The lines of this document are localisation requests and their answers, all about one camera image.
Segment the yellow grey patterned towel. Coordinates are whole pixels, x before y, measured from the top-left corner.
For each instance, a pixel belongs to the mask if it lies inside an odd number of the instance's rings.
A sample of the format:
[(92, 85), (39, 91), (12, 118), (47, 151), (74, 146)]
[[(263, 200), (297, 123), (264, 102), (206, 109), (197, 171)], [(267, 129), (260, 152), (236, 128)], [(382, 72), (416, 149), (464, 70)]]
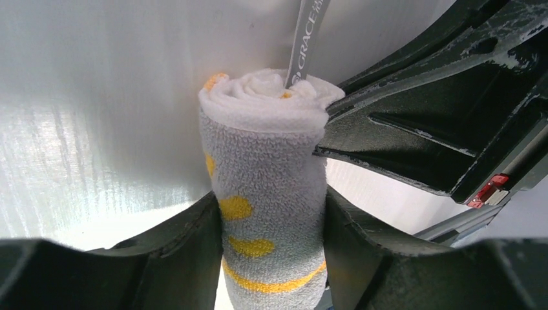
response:
[(345, 93), (308, 71), (328, 5), (301, 3), (288, 69), (217, 74), (198, 94), (235, 309), (314, 309), (326, 289), (326, 162), (313, 152)]

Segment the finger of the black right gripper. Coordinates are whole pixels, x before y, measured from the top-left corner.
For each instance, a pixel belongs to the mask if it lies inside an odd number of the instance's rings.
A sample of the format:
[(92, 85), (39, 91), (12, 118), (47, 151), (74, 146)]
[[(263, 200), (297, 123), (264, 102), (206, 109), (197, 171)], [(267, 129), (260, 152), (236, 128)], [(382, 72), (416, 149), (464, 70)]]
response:
[(502, 55), (547, 28), (547, 1), (456, 1), (431, 27), (358, 76), (370, 84), (338, 102), (365, 107)]
[(547, 65), (516, 74), (480, 65), (335, 121), (318, 153), (463, 203), (540, 120)]

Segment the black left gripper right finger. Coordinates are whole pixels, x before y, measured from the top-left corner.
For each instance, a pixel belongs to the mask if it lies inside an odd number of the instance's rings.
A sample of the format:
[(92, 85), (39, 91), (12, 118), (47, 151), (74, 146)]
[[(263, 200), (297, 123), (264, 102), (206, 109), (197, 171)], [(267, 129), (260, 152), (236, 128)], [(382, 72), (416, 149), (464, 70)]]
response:
[(324, 250), (336, 309), (546, 309), (547, 240), (428, 242), (326, 195)]

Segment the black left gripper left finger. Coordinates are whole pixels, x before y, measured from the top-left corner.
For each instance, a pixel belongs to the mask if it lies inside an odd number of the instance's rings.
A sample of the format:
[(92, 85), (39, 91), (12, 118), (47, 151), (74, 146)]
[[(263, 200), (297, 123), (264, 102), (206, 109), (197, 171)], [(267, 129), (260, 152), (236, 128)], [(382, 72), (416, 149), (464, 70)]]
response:
[(222, 257), (212, 193), (110, 249), (1, 240), (2, 309), (213, 309)]

